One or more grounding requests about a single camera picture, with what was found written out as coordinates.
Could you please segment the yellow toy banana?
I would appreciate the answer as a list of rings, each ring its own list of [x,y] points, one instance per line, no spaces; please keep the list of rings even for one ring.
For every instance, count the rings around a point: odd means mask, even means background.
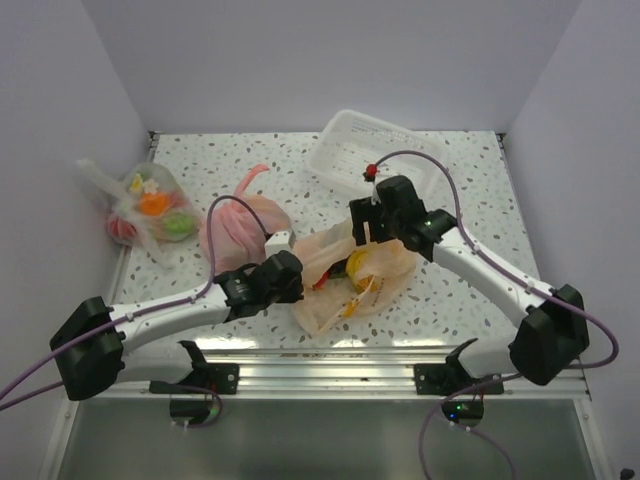
[[[378,292],[381,289],[382,263],[383,254],[379,249],[356,250],[348,257],[345,272],[356,293]]]

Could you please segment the red toy chili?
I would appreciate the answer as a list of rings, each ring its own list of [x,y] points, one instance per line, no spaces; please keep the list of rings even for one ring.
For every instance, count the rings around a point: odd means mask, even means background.
[[[325,285],[325,283],[326,283],[328,280],[329,280],[329,272],[328,272],[328,271],[326,271],[326,272],[325,272],[325,273],[320,277],[320,279],[319,279],[316,283],[314,283],[314,284],[312,285],[312,289],[313,289],[314,291],[322,290],[322,289],[323,289],[323,286]]]

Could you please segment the orange plastic bag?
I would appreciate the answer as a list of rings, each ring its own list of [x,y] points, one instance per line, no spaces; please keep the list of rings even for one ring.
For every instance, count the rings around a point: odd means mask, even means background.
[[[398,240],[358,246],[349,219],[296,241],[294,254],[303,265],[304,291],[292,312],[312,336],[389,306],[406,290],[417,263]]]

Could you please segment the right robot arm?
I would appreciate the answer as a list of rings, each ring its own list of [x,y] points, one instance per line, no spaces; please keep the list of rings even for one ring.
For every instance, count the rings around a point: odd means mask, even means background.
[[[575,288],[556,289],[504,260],[483,259],[482,244],[464,233],[460,220],[427,210],[407,177],[382,181],[349,209],[357,245],[400,241],[468,282],[514,325],[512,338],[471,339],[454,349],[445,360],[450,389],[468,392],[482,379],[509,374],[544,386],[588,347],[583,298]]]

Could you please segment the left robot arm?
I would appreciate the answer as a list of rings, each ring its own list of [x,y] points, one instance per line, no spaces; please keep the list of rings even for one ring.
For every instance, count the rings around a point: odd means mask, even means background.
[[[50,340],[68,398],[87,400],[116,383],[144,380],[177,384],[189,393],[201,390],[208,369],[192,345],[159,358],[144,357],[140,349],[190,329],[254,317],[273,304],[293,304],[303,297],[302,271],[297,257],[280,251],[253,268],[156,301],[83,301]]]

